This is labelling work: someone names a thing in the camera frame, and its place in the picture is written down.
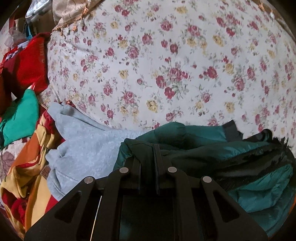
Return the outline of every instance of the pile of clothes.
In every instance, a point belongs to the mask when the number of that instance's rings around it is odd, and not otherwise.
[[[115,130],[85,116],[70,101],[54,102],[37,121],[0,194],[23,237],[84,177],[107,176],[129,157],[141,162],[143,185],[154,189],[153,145],[159,144],[161,154],[187,175],[211,176],[271,237],[295,205],[295,159],[270,130],[242,136],[233,121],[223,126],[172,122],[151,131]]]

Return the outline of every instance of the black metal frame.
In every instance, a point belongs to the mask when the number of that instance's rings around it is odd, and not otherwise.
[[[172,167],[158,145],[154,145],[154,160],[156,195],[169,196],[174,203],[174,241],[268,240],[263,229],[210,177],[200,180]],[[141,163],[129,158],[124,168],[108,177],[82,180],[28,230],[25,241],[119,240],[123,196],[146,194]]]

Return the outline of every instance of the black strap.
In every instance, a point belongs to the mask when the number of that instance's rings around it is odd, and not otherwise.
[[[233,120],[222,125],[222,127],[224,130],[227,142],[242,140],[243,134],[237,130],[237,126],[235,125],[235,122]]]

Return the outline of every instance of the plastic bag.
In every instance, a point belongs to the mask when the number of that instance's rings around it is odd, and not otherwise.
[[[32,3],[26,13],[27,23],[37,21],[41,15],[52,9],[52,0],[32,0]]]
[[[26,35],[17,31],[15,27],[10,28],[8,33],[9,33],[9,36],[6,39],[4,44],[9,48],[14,48],[19,44],[27,41]]]

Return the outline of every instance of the teal shirt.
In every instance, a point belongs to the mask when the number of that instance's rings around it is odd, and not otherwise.
[[[13,101],[2,115],[0,148],[18,139],[32,136],[38,117],[39,107],[36,94],[33,90],[27,89],[23,97]]]

